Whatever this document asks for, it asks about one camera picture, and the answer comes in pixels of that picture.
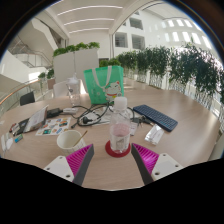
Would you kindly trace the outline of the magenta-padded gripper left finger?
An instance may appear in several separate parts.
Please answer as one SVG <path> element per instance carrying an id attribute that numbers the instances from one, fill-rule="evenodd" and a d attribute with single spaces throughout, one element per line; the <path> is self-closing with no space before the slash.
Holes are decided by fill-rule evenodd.
<path id="1" fill-rule="evenodd" d="M 68 156 L 58 156 L 44 170 L 81 186 L 93 155 L 94 146 L 90 144 Z"/>

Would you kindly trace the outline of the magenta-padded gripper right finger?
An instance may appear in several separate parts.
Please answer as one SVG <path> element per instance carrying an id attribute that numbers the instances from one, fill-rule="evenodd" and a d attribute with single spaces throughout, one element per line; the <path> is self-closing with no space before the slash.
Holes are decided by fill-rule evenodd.
<path id="1" fill-rule="evenodd" d="M 157 154 L 135 143 L 131 146 L 131 154 L 145 185 L 183 169 L 183 166 L 167 153 Z"/>

